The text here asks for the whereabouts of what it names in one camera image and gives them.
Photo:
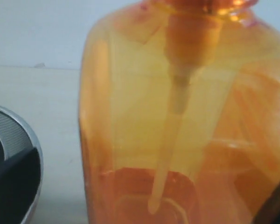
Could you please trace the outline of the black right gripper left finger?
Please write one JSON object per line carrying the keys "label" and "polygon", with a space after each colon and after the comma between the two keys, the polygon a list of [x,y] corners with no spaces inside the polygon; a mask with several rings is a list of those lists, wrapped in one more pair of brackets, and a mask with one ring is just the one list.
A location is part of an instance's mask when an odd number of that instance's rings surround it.
{"label": "black right gripper left finger", "polygon": [[0,224],[20,224],[27,217],[40,185],[40,157],[25,149],[0,164]]}

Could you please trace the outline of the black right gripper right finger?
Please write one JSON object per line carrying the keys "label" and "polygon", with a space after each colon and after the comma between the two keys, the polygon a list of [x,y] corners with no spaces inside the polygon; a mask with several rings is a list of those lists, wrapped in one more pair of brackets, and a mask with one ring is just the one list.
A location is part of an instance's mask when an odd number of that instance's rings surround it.
{"label": "black right gripper right finger", "polygon": [[254,218],[255,224],[280,224],[280,183]]}

